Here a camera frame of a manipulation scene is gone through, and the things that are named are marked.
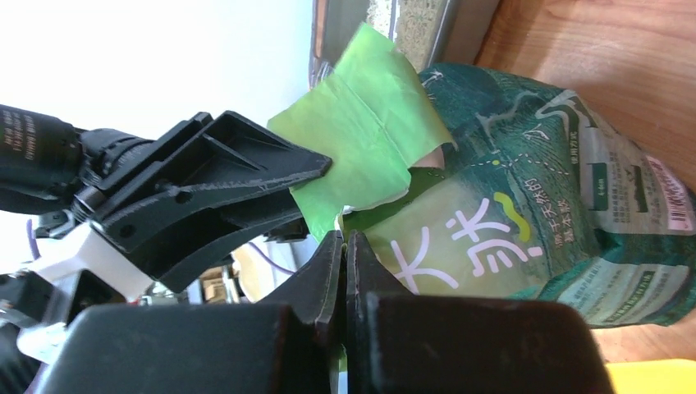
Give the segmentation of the green litter bag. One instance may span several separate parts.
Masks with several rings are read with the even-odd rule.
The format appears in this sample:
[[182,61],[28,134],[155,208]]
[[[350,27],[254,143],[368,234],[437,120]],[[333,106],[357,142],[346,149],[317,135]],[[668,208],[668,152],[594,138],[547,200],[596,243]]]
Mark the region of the green litter bag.
[[411,292],[558,301],[596,328],[695,308],[695,195],[576,92],[415,71],[361,26],[268,129],[331,158],[292,194],[317,238],[362,231]]

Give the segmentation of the yellow plastic scoop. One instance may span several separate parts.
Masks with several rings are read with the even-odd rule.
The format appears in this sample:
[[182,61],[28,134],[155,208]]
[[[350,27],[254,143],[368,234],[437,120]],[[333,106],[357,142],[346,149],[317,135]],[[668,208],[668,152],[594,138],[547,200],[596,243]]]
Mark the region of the yellow plastic scoop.
[[695,394],[695,361],[684,359],[609,363],[615,393]]

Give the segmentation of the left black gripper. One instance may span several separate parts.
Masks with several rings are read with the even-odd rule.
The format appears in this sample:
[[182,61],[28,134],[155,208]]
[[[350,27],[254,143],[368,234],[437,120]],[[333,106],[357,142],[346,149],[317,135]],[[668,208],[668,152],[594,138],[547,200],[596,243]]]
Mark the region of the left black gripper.
[[200,112],[157,140],[112,129],[80,135],[76,207],[130,263],[172,291],[235,248],[300,218],[291,188],[329,157],[237,112]]

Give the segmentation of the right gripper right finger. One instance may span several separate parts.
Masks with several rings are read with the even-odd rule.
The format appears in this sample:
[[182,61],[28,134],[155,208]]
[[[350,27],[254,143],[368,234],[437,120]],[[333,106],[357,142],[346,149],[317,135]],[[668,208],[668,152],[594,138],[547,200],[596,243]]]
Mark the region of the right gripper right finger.
[[368,293],[410,296],[407,289],[377,259],[367,236],[352,231],[346,250],[347,391],[370,393]]

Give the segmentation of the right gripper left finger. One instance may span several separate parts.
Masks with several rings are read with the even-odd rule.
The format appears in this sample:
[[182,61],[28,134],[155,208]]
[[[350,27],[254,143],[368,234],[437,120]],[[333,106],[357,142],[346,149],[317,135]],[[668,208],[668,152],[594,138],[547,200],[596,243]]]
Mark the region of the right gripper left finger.
[[282,312],[274,328],[275,393],[338,391],[343,243],[340,231],[330,231],[310,260],[261,300]]

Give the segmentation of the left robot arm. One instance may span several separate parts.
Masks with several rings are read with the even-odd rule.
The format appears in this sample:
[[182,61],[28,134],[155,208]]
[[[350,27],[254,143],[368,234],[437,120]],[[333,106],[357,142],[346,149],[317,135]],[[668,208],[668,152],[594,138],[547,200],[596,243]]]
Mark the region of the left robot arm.
[[324,176],[331,164],[231,111],[200,112],[147,140],[1,109],[2,209],[68,209],[171,291],[300,218],[291,188]]

